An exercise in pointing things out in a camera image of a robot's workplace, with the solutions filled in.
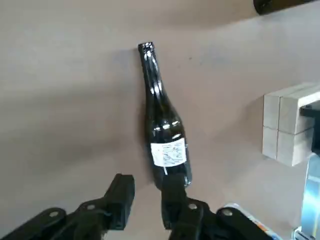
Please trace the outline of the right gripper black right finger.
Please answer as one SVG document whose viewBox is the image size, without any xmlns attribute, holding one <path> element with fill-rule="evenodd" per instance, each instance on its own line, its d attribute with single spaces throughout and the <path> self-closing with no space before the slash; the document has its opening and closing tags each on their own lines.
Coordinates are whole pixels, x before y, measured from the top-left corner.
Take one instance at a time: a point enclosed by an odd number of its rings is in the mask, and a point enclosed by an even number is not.
<svg viewBox="0 0 320 240">
<path fill-rule="evenodd" d="M 170 240 L 260 240 L 262 230 L 234 207 L 216 212 L 187 196 L 180 175 L 166 175 L 161 188 L 161 213 Z"/>
</svg>

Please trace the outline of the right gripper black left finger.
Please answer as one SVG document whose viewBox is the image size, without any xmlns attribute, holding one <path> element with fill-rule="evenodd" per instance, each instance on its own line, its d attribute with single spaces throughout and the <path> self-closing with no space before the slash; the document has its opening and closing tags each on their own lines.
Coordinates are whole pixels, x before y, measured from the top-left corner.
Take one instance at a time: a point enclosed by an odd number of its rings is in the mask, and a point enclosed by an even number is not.
<svg viewBox="0 0 320 240">
<path fill-rule="evenodd" d="M 105 194 L 67 213 L 59 207 L 43 210 L 5 235 L 5 240 L 104 240 L 108 231 L 125 229 L 135 197 L 135 180 L 116 174 Z"/>
</svg>

